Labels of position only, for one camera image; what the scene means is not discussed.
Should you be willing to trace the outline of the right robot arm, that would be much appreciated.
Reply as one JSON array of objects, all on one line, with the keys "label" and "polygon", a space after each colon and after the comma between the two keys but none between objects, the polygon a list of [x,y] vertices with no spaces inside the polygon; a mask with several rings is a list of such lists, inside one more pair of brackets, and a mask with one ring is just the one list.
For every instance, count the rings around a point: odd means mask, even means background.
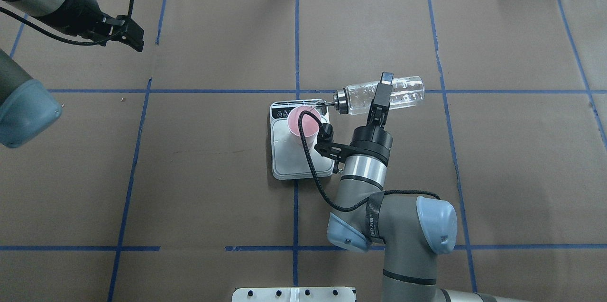
[{"label": "right robot arm", "polygon": [[454,250],[457,214],[451,203],[424,191],[384,190],[392,136],[385,130],[393,91],[392,73],[381,80],[366,109],[366,125],[352,141],[336,144],[332,125],[321,125],[316,151],[343,172],[332,207],[327,238],[343,249],[367,252],[384,244],[381,300],[384,302],[505,302],[484,293],[464,293],[437,285],[437,256]]}]

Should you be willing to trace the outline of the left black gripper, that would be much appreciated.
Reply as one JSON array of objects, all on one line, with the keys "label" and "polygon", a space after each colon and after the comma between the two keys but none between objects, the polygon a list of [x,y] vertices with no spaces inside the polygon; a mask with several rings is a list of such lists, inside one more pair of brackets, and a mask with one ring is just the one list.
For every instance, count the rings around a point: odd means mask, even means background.
[{"label": "left black gripper", "polygon": [[119,41],[137,52],[145,47],[144,30],[131,17],[115,18],[103,13],[97,0],[65,0],[59,9],[47,16],[47,24],[68,36],[85,40]]}]

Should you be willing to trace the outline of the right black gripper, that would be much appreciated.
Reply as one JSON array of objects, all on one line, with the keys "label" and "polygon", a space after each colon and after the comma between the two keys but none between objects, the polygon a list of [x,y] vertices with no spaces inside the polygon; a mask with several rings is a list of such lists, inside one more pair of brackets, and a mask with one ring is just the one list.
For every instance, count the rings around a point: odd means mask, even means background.
[{"label": "right black gripper", "polygon": [[350,146],[352,155],[365,155],[388,163],[393,137],[384,127],[389,114],[392,96],[393,73],[383,72],[375,90],[375,96],[367,116],[367,125],[353,131]]}]

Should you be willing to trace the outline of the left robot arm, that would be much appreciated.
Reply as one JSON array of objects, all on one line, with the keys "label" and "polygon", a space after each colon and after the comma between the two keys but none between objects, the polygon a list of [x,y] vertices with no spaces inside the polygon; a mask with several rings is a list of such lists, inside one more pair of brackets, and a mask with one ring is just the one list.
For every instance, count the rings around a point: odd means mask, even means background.
[{"label": "left robot arm", "polygon": [[[135,0],[124,15],[110,16],[97,0],[1,0],[1,12],[33,30],[72,46],[106,46],[111,41],[137,52],[145,47],[143,28],[134,20]],[[54,124],[63,106],[8,52],[1,51],[0,138],[15,149]]]}]

